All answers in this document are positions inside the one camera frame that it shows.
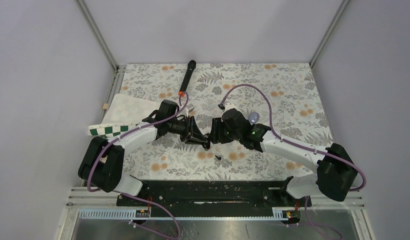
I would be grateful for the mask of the purple earbud charging case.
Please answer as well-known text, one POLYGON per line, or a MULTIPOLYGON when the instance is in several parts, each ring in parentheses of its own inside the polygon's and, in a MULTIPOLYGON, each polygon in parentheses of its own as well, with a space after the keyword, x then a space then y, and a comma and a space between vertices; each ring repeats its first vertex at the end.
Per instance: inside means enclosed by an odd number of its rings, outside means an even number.
POLYGON ((248 116, 248 121, 250 124, 255 125, 259 122, 260 115, 257 112, 252 112, 248 116))

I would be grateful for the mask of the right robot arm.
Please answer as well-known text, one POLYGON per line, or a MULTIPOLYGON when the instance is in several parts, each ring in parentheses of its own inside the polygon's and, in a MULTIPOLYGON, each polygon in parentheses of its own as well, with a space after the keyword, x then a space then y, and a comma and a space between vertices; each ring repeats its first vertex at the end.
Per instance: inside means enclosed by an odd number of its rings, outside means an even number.
POLYGON ((269 126, 251 124, 234 108, 212 119, 209 141, 213 144, 237 141, 246 149, 278 155, 312 170, 312 174, 289 177, 283 182, 279 198, 286 206, 319 194, 343 202, 358 174, 341 145, 334 143, 323 147, 275 136, 269 126))

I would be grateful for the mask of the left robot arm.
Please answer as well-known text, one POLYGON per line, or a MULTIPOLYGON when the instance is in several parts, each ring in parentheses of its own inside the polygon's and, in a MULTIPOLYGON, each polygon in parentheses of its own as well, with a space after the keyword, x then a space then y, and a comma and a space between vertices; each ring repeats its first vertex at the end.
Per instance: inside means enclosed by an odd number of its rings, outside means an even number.
POLYGON ((206 150, 210 147, 210 141, 199 130, 194 117, 177 118, 179 113, 177 103, 164 100, 159 109, 135 125, 133 130, 114 135, 110 139, 94 137, 78 169, 78 176, 97 190, 129 194, 129 199, 135 205, 143 205, 148 199, 148 193, 142 188, 142 181, 122 172, 126 153, 167 133, 179 135, 185 144, 200 145, 206 150))

